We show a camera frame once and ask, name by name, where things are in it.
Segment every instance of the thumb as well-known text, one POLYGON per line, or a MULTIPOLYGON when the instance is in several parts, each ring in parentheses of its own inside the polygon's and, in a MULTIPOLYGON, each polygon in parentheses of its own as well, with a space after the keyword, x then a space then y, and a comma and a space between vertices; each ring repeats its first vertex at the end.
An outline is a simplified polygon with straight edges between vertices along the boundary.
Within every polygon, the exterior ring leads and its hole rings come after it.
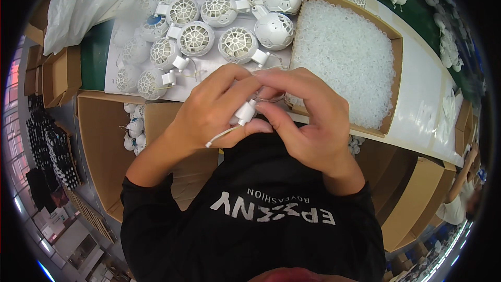
POLYGON ((303 135, 291 117, 279 106, 260 102, 255 108, 265 115, 286 145, 295 143, 303 135))
POLYGON ((225 136, 217 140, 217 144, 221 145, 223 148, 233 147, 236 143, 240 142, 250 134, 254 133, 272 133, 272 126, 261 119, 252 119, 243 127, 238 127, 234 131, 229 132, 225 136))

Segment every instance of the white cable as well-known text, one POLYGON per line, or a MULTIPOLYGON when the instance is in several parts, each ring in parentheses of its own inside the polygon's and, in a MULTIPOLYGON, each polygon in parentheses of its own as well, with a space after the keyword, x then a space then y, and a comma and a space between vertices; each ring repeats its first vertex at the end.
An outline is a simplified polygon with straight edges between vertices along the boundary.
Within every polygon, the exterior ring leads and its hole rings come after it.
POLYGON ((226 134, 228 134, 229 132, 231 132, 231 131, 233 131, 233 130, 236 130, 236 129, 237 129, 237 128, 239 128, 239 127, 240 127, 240 125, 239 125, 239 126, 237 126, 237 127, 234 127, 234 128, 229 128, 229 129, 227 129, 226 131, 223 131, 223 132, 221 132, 221 133, 217 134, 217 135, 216 135, 216 136, 214 136, 214 137, 213 137, 210 141, 208 141, 208 142, 207 142, 207 144, 205 144, 205 148, 210 148, 210 146, 212 146, 212 142, 214 142, 215 140, 217 140, 217 139, 218 139, 218 138, 220 138, 221 136, 226 135, 226 134))

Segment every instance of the black shirt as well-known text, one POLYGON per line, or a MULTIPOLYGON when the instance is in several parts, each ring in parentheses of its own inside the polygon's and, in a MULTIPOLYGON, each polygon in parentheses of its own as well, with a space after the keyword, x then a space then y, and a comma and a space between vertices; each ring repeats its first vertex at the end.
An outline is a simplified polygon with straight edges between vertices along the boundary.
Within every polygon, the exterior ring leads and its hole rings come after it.
POLYGON ((383 277, 368 185, 350 196, 328 193, 321 173, 289 156, 276 133, 225 149, 184 212, 172 198, 172 178, 152 188, 123 183, 121 241, 138 282, 248 281, 278 267, 383 277))

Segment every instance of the hair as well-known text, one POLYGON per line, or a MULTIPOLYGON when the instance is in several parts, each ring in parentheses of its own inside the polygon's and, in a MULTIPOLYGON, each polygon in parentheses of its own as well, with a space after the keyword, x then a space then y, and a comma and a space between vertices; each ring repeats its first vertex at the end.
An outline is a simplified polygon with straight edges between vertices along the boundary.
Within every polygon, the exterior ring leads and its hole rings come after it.
POLYGON ((482 202, 482 195, 483 195, 483 188, 481 188, 479 192, 479 200, 475 203, 473 206, 473 212, 467 212, 467 220, 468 221, 474 221, 477 213, 479 212, 480 209, 480 203, 482 202))

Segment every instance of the worker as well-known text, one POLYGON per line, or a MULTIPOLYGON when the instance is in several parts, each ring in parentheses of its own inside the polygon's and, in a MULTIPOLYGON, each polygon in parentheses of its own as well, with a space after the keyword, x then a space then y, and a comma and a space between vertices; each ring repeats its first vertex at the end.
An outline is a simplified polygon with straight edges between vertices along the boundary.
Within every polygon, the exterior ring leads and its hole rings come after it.
POLYGON ((479 153, 477 143, 472 144, 472 149, 464 160, 464 166, 454 179, 449 192, 440 204, 436 215, 450 224, 458 225, 465 219, 472 221, 482 200, 482 188, 473 186, 475 172, 470 172, 472 164, 479 153))
POLYGON ((349 129, 346 100, 304 68, 217 69, 126 173, 121 242, 136 280, 380 282, 382 232, 349 129), (181 211, 172 167, 230 128, 259 90, 264 99, 303 98, 310 124, 298 128, 282 108, 258 102, 269 123, 254 118, 214 140, 224 161, 181 211))

